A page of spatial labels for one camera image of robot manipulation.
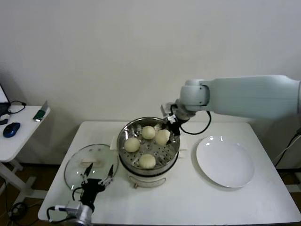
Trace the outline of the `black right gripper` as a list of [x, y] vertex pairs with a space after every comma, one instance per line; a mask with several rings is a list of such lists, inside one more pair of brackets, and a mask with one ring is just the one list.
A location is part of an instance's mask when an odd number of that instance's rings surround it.
[[[168, 113], [162, 122], [161, 129], [170, 130], [174, 136], [180, 136], [180, 126], [181, 123], [176, 117], [176, 115], [173, 113]], [[173, 135], [167, 138], [166, 145], [176, 142], [176, 138]]]

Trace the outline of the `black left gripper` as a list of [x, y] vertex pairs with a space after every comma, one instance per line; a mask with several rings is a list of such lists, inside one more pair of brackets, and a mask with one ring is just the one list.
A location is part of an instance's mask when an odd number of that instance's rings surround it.
[[84, 205], [92, 205], [96, 199], [98, 193], [103, 192], [105, 188], [113, 181], [114, 176], [114, 165], [111, 166], [108, 175], [105, 179], [94, 179], [89, 178], [88, 176], [93, 167], [93, 163], [91, 163], [83, 174], [81, 174], [82, 182], [81, 187], [83, 189], [83, 194], [81, 196], [81, 202]]

